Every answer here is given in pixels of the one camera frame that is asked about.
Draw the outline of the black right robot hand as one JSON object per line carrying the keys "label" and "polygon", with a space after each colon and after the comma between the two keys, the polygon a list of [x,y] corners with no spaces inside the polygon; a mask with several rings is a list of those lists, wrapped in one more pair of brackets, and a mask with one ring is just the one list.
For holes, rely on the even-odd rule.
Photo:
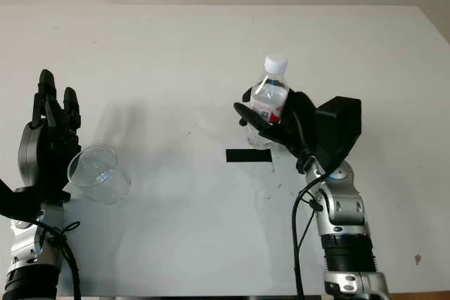
{"label": "black right robot hand", "polygon": [[240,116],[241,126],[250,126],[264,140],[284,145],[297,159],[312,156],[316,147],[314,114],[316,107],[310,98],[301,91],[288,90],[288,96],[278,123],[265,122],[245,104],[250,101],[248,89],[241,103],[233,107]]}

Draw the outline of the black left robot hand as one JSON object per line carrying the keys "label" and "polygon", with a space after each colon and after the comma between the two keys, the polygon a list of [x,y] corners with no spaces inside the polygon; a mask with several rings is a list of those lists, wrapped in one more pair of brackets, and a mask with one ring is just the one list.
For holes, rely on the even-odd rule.
{"label": "black left robot hand", "polygon": [[81,115],[77,94],[64,92],[63,105],[51,71],[43,69],[34,95],[32,119],[25,125],[18,149],[18,166],[27,190],[35,190],[42,202],[62,204],[70,200],[64,191],[69,163],[82,147],[77,130]]}

